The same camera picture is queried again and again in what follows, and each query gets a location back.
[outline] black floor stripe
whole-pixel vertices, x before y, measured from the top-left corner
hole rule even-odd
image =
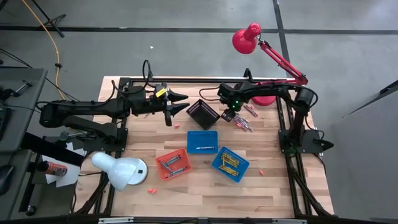
[[[286,38],[285,38],[285,32],[284,32],[284,24],[282,22],[282,16],[280,15],[279,3],[278,3],[278,0],[272,0],[272,2],[274,3],[276,25],[277,25],[278,31],[279,31],[279,39],[280,39],[280,47],[282,49],[282,56],[289,62],[290,61],[289,52],[287,50],[287,44],[286,44]]]
[[[137,28],[137,27],[58,27],[63,32],[197,32],[197,33],[235,33],[240,28]],[[41,27],[0,26],[0,30],[41,31]],[[261,29],[263,34],[276,34],[277,29]]]
[[[398,35],[398,30],[334,30],[334,29],[284,29],[280,16],[279,5],[274,0],[274,10],[278,29],[262,29],[263,34],[313,34],[313,35]],[[197,32],[197,33],[235,33],[240,28],[138,28],[138,27],[59,27],[64,32]],[[41,27],[32,26],[0,26],[0,30],[44,31]]]

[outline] white desk lamp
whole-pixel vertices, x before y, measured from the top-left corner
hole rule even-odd
[[[91,163],[108,174],[112,186],[122,191],[127,186],[142,183],[148,174],[144,161],[136,158],[115,159],[103,152],[97,152],[91,158]]]

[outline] orange can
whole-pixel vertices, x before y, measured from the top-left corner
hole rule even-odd
[[[68,167],[49,161],[43,161],[37,164],[37,170],[45,172],[46,174],[63,177],[65,174],[67,174]]]

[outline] white paper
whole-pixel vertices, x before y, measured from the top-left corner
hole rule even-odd
[[[83,149],[73,150],[73,143],[72,142],[67,143],[67,149],[72,151],[72,152],[75,152],[75,153],[77,153],[79,155],[82,155],[82,156],[84,156],[86,154],[86,151],[84,151]],[[70,184],[76,183],[77,179],[79,178],[80,167],[78,167],[78,166],[75,166],[75,165],[72,165],[72,164],[68,164],[66,162],[61,162],[61,161],[58,161],[58,160],[53,159],[53,158],[48,157],[48,156],[43,156],[43,161],[50,161],[50,162],[53,162],[53,163],[56,163],[56,164],[61,164],[61,165],[64,165],[64,166],[66,166],[68,168],[67,173],[63,177],[58,177],[58,176],[55,176],[55,175],[46,174],[45,178],[47,179],[47,183],[48,184],[52,183],[54,181],[57,181],[55,185],[57,187],[62,187],[62,186],[65,186],[65,185],[70,185]]]

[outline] wooden tabletop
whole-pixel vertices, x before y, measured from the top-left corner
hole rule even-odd
[[[116,84],[119,77],[104,77],[99,101],[104,101],[112,91],[111,80]],[[168,83],[176,93],[189,96],[181,101],[191,105],[200,99],[201,88],[211,88],[218,84]],[[217,90],[204,91],[206,98],[216,98]],[[218,101],[207,103],[219,114],[226,108]],[[143,217],[256,217],[291,218],[294,216],[290,197],[289,181],[284,156],[280,153],[277,131],[279,119],[276,104],[260,107],[254,105],[258,118],[244,109],[241,114],[250,121],[253,133],[237,128],[233,122],[220,118],[211,128],[218,131],[219,147],[239,154],[250,162],[240,183],[235,183],[211,167],[215,154],[190,154],[193,170],[174,179],[160,179],[155,158],[187,145],[187,131],[201,130],[185,110],[172,118],[173,124],[180,127],[167,127],[163,113],[144,118],[130,116],[127,121],[129,136],[123,157],[136,157],[149,167],[146,180],[139,185],[128,185],[123,192],[115,192],[112,215]],[[312,125],[311,115],[308,122]],[[110,122],[106,116],[95,116],[99,123]],[[330,213],[333,213],[330,194],[323,166],[311,154],[302,154],[308,188]],[[98,172],[87,159],[81,168],[82,174]],[[76,187],[78,210],[93,193],[100,176],[80,177]],[[149,194],[148,189],[157,189]],[[104,209],[107,193],[104,195]],[[300,208],[304,212],[301,191],[298,190]]]

